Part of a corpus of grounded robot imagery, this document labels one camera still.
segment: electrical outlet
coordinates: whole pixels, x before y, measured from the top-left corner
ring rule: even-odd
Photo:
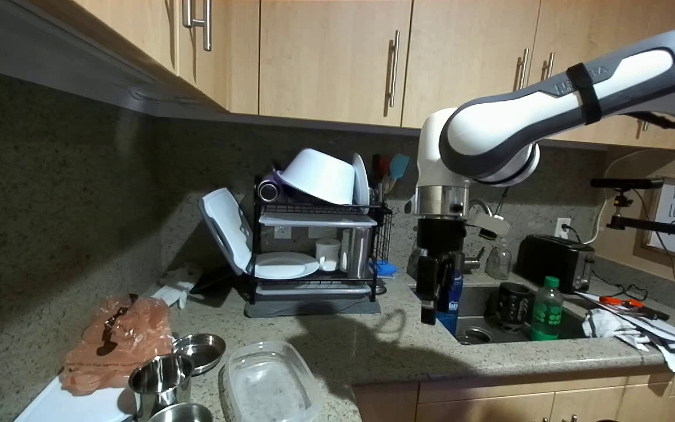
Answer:
[[[573,225],[573,219],[555,219],[554,237],[570,240],[570,231],[564,225]]]

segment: kitchen sink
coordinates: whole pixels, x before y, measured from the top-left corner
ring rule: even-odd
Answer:
[[[454,337],[462,346],[485,342],[529,342],[529,326],[501,326],[485,316],[485,302],[499,286],[466,286],[459,299]],[[568,309],[562,315],[561,341],[585,337],[581,330],[584,316]]]

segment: white bowl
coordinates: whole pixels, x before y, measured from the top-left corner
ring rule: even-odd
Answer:
[[[277,176],[290,187],[316,200],[341,206],[355,205],[357,172],[351,164],[334,156],[304,148],[292,158],[288,169]]]

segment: metal bowl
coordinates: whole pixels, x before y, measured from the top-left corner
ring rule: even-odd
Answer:
[[[199,404],[175,404],[154,412],[150,422],[213,422],[213,412]]]
[[[217,366],[226,341],[210,333],[178,336],[173,352],[192,362],[192,376],[201,376]]]

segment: dish rack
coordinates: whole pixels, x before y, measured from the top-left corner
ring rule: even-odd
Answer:
[[[287,251],[315,254],[319,237],[341,240],[341,267],[301,279],[250,278],[249,316],[292,316],[292,315],[377,315],[380,279],[377,262],[380,206],[334,206],[334,205],[278,205],[255,196],[254,206],[254,254]]]

